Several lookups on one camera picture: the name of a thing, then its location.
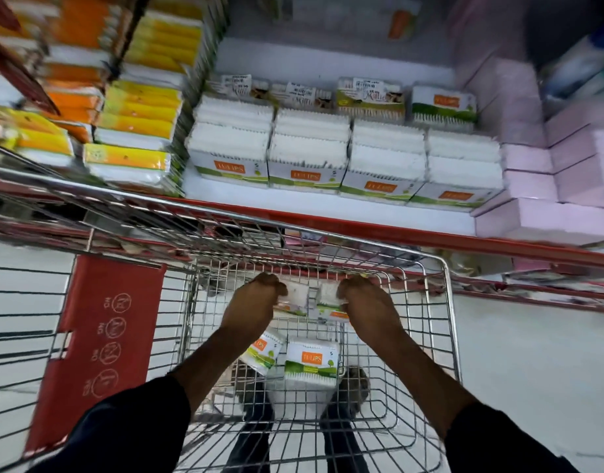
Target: shoe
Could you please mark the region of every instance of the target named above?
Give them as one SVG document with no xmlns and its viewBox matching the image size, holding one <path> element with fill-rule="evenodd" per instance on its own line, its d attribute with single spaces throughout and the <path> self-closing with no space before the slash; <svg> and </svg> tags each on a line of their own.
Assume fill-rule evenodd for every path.
<svg viewBox="0 0 604 473">
<path fill-rule="evenodd" d="M 370 380 L 365 371 L 357 366 L 348 367 L 342 381 L 339 382 L 337 391 L 330 399 L 330 404 L 345 407 L 350 414 L 350 418 L 354 418 L 361 412 L 361 405 L 366 401 L 369 394 Z"/>
<path fill-rule="evenodd" d="M 232 385 L 243 405 L 254 403 L 256 393 L 264 393 L 264 377 L 240 360 L 232 368 Z"/>
</svg>

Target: hand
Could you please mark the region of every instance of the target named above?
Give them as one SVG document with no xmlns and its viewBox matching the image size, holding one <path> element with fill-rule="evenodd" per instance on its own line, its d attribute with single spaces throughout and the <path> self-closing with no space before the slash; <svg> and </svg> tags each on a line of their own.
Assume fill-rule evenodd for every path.
<svg viewBox="0 0 604 473">
<path fill-rule="evenodd" d="M 337 297 L 348 301 L 342 309 L 348 313 L 350 324 L 377 354 L 380 355 L 379 350 L 391 349 L 394 342 L 406 335 L 390 295 L 368 279 L 354 276 L 343 280 Z"/>
<path fill-rule="evenodd" d="M 221 320 L 221 329 L 232 332 L 247 346 L 258 340 L 274 317 L 278 297 L 287 295 L 287 286 L 273 274 L 262 272 L 236 289 Z"/>
</svg>

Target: forearm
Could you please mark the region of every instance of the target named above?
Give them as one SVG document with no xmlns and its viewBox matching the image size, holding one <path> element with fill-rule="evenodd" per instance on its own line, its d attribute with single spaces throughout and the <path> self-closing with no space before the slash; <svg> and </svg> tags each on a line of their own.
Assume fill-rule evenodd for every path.
<svg viewBox="0 0 604 473">
<path fill-rule="evenodd" d="M 170 373 L 186 391 L 193 412 L 225 369 L 249 347 L 250 342 L 241 337 L 220 328 Z"/>
<path fill-rule="evenodd" d="M 444 439 L 457 414 L 478 400 L 436 365 L 404 330 L 397 329 L 390 337 L 377 354 L 398 375 Z"/>
</svg>

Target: wire basket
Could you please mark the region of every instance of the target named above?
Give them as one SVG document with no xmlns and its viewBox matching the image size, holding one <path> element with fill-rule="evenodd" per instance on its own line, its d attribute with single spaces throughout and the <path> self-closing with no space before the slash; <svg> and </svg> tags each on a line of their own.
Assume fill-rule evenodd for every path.
<svg viewBox="0 0 604 473">
<path fill-rule="evenodd" d="M 414 249 L 2 167 L 0 241 L 69 256 L 69 268 L 72 254 L 85 253 L 124 263 L 167 264 L 148 379 L 167 373 L 196 350 L 218 327 L 234 290 L 267 271 L 308 284 L 311 296 L 320 281 L 369 276 L 391 294 L 405 330 L 418 345 L 461 380 L 448 268 L 441 258 Z M 23 252 L 47 255 L 44 250 Z M 0 259 L 0 274 L 54 275 L 47 267 L 29 268 L 11 259 Z M 60 289 L 54 292 L 42 290 L 43 280 L 26 282 L 37 287 L 23 291 L 19 276 L 0 275 L 0 304 L 6 305 L 0 311 L 0 398 L 8 395 L 0 407 L 0 469 L 27 465 L 46 453 L 22 451 L 46 362 L 63 356 L 64 350 L 67 354 L 67 342 L 54 323 L 63 311 L 69 270 L 61 267 L 58 275 Z M 24 296 L 58 301 L 46 312 L 40 311 L 41 303 L 21 302 Z M 45 325 L 26 327 L 23 319 L 29 317 L 41 317 Z M 272 326 L 289 337 L 337 342 L 340 376 L 358 366 L 369 379 L 370 393 L 352 428 L 370 471 L 440 467 L 444 453 L 436 433 L 398 377 L 348 323 L 277 315 Z M 333 389 L 291 385 L 283 377 L 285 353 L 279 354 L 265 383 L 275 412 L 271 468 L 325 471 L 326 460 L 333 459 L 324 453 L 318 419 L 338 380 Z M 11 393 L 20 389 L 22 396 Z M 222 469 L 243 425 L 243 408 L 227 372 L 197 411 L 177 471 Z"/>
</svg>

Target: black sleeve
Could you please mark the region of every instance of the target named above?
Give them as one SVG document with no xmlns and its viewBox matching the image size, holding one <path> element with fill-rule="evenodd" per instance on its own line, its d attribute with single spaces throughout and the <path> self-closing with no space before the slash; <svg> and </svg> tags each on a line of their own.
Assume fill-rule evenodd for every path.
<svg viewBox="0 0 604 473">
<path fill-rule="evenodd" d="M 578 473 L 522 431 L 508 416 L 483 404 L 469 405 L 446 435 L 446 457 L 453 473 Z"/>
<path fill-rule="evenodd" d="M 90 408 L 63 449 L 32 473 L 170 473 L 180 458 L 190 404 L 173 377 L 151 380 Z"/>
</svg>

